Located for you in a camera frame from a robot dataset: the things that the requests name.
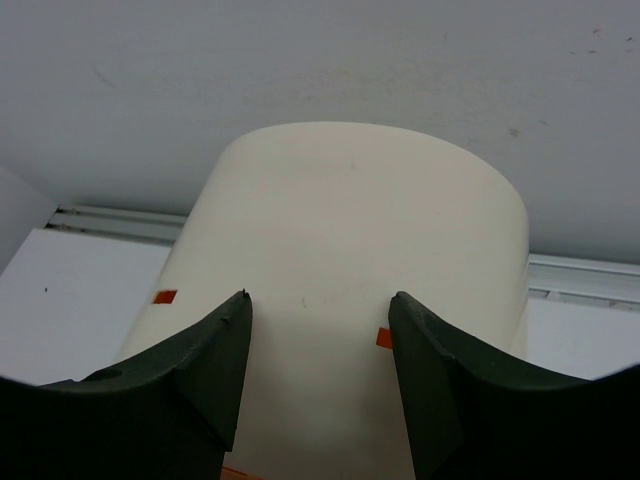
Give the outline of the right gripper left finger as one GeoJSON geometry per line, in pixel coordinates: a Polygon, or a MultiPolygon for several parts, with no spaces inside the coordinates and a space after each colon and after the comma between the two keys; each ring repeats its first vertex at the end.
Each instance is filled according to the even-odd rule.
{"type": "Polygon", "coordinates": [[[1,381],[4,479],[219,479],[252,331],[239,291],[192,326],[81,381],[1,381]]]}

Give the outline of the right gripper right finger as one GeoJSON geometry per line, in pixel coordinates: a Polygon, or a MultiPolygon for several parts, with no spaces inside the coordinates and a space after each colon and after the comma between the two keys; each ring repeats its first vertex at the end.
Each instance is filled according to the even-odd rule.
{"type": "Polygon", "coordinates": [[[400,292],[388,313],[419,479],[635,479],[639,369],[585,380],[510,354],[400,292]]]}

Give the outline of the cream three-drawer storage cabinet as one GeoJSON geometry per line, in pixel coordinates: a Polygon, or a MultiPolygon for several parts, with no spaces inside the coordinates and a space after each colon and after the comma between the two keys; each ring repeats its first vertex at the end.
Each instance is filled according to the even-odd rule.
{"type": "Polygon", "coordinates": [[[515,188],[474,154],[348,122],[259,129],[231,143],[156,282],[128,358],[244,290],[249,360],[230,465],[265,479],[410,479],[392,352],[404,291],[447,322],[526,348],[529,228],[515,188]]]}

